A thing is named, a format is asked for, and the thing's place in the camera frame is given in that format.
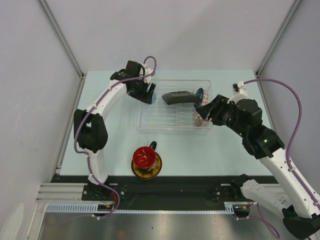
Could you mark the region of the blue triangle pattern bowl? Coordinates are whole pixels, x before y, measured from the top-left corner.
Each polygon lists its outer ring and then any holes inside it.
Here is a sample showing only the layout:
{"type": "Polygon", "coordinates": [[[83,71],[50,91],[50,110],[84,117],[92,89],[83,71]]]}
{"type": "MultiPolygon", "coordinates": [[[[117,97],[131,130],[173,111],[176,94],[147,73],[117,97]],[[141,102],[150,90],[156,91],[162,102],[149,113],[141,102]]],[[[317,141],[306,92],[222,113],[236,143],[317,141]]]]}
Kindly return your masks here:
{"type": "Polygon", "coordinates": [[[194,104],[194,107],[195,107],[195,108],[199,108],[199,107],[201,107],[201,106],[204,106],[204,105],[206,105],[206,104],[209,102],[209,94],[208,94],[208,92],[207,92],[205,89],[203,89],[202,87],[199,88],[199,89],[196,91],[195,95],[196,95],[198,98],[201,99],[201,102],[196,102],[196,103],[194,104]]]}

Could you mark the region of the black square floral plate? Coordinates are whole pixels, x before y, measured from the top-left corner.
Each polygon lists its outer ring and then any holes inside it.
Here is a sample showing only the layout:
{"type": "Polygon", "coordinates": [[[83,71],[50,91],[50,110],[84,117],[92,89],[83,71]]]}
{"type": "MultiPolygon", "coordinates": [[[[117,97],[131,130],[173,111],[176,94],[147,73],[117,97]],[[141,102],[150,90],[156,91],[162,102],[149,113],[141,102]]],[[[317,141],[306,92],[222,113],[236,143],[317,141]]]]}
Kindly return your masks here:
{"type": "Polygon", "coordinates": [[[201,103],[202,99],[190,91],[174,91],[163,94],[162,99],[167,105],[183,103],[201,103]]]}

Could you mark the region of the white wire dish rack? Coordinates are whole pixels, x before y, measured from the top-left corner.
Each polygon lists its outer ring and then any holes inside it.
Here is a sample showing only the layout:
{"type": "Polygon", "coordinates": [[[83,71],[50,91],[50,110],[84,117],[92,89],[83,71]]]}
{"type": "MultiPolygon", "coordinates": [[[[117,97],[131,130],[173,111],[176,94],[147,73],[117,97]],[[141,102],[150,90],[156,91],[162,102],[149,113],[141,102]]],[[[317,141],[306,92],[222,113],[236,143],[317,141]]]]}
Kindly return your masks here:
{"type": "Polygon", "coordinates": [[[172,80],[156,79],[156,101],[153,104],[139,103],[135,117],[135,125],[144,133],[207,133],[211,126],[196,127],[193,103],[168,105],[162,95],[169,92],[189,91],[193,94],[199,88],[208,92],[209,101],[212,97],[212,86],[209,80],[172,80]]]}

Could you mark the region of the light blue cup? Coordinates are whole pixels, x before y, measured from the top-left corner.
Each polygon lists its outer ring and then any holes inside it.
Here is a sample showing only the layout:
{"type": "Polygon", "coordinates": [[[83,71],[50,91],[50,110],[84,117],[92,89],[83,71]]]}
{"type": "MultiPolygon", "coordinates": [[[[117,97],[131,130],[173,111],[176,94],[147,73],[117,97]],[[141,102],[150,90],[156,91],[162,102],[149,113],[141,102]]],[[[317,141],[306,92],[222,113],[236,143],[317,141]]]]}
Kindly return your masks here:
{"type": "Polygon", "coordinates": [[[152,94],[152,97],[151,97],[151,105],[154,104],[156,102],[156,99],[157,99],[157,93],[156,92],[153,92],[152,94]]]}

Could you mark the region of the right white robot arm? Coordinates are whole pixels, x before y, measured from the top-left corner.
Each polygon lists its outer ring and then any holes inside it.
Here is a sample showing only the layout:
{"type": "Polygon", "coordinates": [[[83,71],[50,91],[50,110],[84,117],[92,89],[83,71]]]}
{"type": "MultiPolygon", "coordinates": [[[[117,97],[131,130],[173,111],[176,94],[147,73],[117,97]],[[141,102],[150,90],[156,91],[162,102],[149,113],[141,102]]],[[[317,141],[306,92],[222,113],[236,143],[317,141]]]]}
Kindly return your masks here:
{"type": "Polygon", "coordinates": [[[297,239],[304,240],[320,229],[319,196],[303,182],[293,161],[286,157],[282,140],[263,125],[262,109],[253,99],[237,102],[217,95],[196,112],[216,126],[226,126],[242,139],[244,149],[259,160],[274,176],[286,196],[281,196],[242,174],[232,182],[231,196],[261,204],[276,214],[285,228],[297,239]]]}

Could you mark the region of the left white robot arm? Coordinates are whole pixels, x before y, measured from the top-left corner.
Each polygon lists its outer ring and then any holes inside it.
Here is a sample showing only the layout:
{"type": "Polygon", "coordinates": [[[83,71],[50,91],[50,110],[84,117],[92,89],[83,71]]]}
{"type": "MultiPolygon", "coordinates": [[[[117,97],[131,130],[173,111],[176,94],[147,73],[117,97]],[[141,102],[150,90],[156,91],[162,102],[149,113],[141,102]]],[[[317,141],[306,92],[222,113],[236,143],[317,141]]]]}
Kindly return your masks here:
{"type": "Polygon", "coordinates": [[[105,120],[116,103],[128,95],[145,104],[152,104],[156,84],[152,77],[157,60],[147,56],[143,63],[129,60],[126,67],[114,72],[105,90],[86,109],[73,114],[74,150],[86,156],[88,180],[95,184],[93,194],[100,200],[110,196],[111,188],[105,184],[108,174],[105,168],[104,147],[108,141],[105,120]]]}

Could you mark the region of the round yellow black saucer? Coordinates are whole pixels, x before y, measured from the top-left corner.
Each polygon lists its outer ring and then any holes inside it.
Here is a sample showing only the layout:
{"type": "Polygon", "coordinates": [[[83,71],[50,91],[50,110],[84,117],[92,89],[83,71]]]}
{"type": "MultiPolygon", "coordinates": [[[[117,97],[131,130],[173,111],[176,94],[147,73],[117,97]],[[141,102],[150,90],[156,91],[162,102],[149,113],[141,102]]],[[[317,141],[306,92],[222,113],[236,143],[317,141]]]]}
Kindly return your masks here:
{"type": "Polygon", "coordinates": [[[138,168],[134,164],[134,161],[133,160],[131,161],[131,170],[133,174],[142,180],[150,180],[155,178],[162,170],[162,166],[163,166],[163,162],[158,153],[156,153],[156,161],[154,165],[149,168],[145,168],[145,169],[138,168]]]}

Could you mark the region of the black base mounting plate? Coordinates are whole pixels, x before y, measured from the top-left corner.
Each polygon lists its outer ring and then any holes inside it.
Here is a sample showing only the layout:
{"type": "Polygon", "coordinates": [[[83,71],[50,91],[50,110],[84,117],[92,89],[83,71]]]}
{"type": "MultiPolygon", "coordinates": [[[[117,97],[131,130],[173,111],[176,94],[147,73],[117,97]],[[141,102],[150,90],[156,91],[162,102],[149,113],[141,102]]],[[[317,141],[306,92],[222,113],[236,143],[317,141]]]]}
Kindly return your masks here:
{"type": "Polygon", "coordinates": [[[225,202],[249,202],[240,181],[249,176],[110,176],[105,185],[119,194],[119,210],[213,211],[225,202]]]}

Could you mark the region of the aluminium frame rail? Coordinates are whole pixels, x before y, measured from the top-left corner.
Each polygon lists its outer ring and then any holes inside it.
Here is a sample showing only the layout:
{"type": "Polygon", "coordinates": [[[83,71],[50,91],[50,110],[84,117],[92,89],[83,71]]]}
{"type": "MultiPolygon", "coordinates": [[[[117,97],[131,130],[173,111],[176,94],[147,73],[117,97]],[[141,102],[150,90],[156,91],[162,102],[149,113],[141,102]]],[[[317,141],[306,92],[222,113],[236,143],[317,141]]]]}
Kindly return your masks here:
{"type": "Polygon", "coordinates": [[[82,201],[84,183],[42,183],[36,202],[77,203],[82,201]]]}

